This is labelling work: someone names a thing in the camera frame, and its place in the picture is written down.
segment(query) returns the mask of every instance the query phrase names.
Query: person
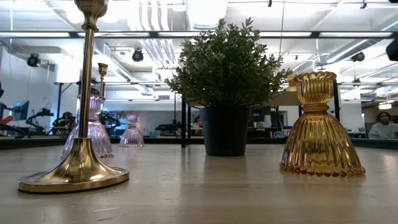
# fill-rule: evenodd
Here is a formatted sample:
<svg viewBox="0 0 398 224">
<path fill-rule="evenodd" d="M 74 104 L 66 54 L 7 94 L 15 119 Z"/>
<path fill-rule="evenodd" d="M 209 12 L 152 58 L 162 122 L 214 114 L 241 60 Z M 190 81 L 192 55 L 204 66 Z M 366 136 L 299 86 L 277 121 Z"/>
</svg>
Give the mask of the person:
<svg viewBox="0 0 398 224">
<path fill-rule="evenodd" d="M 369 132 L 371 139 L 397 139 L 398 124 L 391 122 L 388 112 L 381 112 L 377 116 L 378 123 L 374 124 Z"/>
</svg>

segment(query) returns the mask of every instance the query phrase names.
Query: table surface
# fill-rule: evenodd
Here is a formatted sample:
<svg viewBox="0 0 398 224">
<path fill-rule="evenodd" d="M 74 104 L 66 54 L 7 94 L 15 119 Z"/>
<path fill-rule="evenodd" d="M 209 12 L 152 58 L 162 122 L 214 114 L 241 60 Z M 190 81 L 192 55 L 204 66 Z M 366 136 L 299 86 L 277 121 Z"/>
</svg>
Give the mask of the table surface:
<svg viewBox="0 0 398 224">
<path fill-rule="evenodd" d="M 2 224 L 397 223 L 398 151 L 357 148 L 363 178 L 279 170 L 283 145 L 248 145 L 246 157 L 206 157 L 204 146 L 114 145 L 109 165 L 130 180 L 88 192 L 18 192 L 19 177 L 52 168 L 62 147 L 0 151 Z"/>
</svg>

